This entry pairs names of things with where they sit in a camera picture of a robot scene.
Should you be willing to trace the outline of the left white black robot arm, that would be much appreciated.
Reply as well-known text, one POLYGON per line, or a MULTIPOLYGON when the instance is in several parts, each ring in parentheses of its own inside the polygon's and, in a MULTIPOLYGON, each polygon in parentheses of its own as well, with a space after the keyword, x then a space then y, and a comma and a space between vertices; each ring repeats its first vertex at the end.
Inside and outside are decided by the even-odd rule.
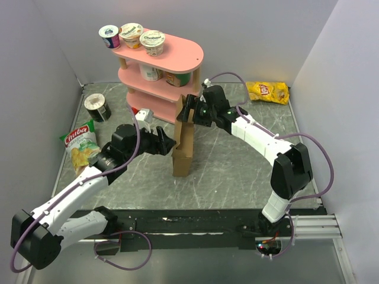
POLYGON ((88 198, 111 185, 128 164, 144 153, 167 155, 176 141, 163 128, 155 130, 121 124, 89 166, 64 190, 31 213, 19 211, 12 218, 11 247, 29 266, 44 269, 59 253, 76 241, 92 235, 112 237, 117 231, 116 214, 100 206, 83 217, 71 216, 88 198))

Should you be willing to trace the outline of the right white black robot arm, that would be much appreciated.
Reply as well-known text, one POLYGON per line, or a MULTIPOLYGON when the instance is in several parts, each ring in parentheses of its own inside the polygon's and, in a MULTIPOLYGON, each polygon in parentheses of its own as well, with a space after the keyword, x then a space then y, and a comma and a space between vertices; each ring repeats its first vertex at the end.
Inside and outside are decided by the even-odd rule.
POLYGON ((303 143, 280 139, 243 108, 231 106, 219 85, 208 86, 201 96, 187 95, 177 120, 210 127, 212 124, 254 148, 272 166, 271 195, 258 215, 256 225, 264 235, 279 230, 280 221, 313 179, 309 151, 303 143))

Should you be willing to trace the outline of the brown cardboard box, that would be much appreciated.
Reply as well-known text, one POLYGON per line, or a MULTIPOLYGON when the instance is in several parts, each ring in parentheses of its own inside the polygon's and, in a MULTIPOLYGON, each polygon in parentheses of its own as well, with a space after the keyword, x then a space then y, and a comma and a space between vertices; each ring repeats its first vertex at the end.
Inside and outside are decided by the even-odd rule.
POLYGON ((174 140, 176 145, 172 149, 172 166, 174 177, 187 177, 190 173, 193 148, 194 148, 194 124, 192 117, 194 110, 191 109, 187 122, 175 120, 174 140))

